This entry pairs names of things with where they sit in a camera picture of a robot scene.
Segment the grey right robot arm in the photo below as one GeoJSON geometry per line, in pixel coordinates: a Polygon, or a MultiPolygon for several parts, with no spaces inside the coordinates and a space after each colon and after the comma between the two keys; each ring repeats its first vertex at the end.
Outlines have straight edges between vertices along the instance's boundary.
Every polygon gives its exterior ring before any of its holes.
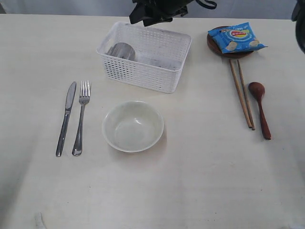
{"type": "MultiPolygon", "coordinates": [[[[163,22],[172,22],[173,17],[183,17],[188,13],[190,0],[134,0],[135,8],[129,15],[131,24],[140,21],[144,26],[163,22]]],[[[295,37],[301,51],[305,51],[305,2],[298,0],[295,4],[291,21],[295,22],[295,37]]]]}

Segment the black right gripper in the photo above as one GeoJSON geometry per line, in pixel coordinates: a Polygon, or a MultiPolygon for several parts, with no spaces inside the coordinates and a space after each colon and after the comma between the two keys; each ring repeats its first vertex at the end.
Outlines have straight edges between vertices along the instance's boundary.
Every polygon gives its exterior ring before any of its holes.
{"type": "Polygon", "coordinates": [[[143,21],[145,27],[163,22],[172,22],[175,16],[188,13],[190,0],[133,0],[135,8],[129,15],[130,23],[143,21]]]}

